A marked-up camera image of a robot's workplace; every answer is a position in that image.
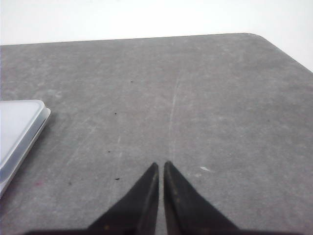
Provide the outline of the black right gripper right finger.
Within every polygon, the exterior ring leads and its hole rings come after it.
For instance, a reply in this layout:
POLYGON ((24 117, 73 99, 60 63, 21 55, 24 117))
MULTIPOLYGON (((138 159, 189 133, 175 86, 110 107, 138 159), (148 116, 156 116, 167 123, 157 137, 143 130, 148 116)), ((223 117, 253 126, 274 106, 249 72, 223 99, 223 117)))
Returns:
POLYGON ((171 161, 164 164, 164 207, 169 235, 212 235, 240 230, 204 199, 171 161))

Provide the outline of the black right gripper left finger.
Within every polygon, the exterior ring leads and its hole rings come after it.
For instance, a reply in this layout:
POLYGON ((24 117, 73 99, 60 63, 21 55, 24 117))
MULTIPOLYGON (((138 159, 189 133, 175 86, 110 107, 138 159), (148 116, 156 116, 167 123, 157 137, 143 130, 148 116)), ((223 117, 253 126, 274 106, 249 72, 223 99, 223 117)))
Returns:
POLYGON ((101 235, 154 235, 159 201, 159 169, 156 163, 132 188, 88 229, 101 235))

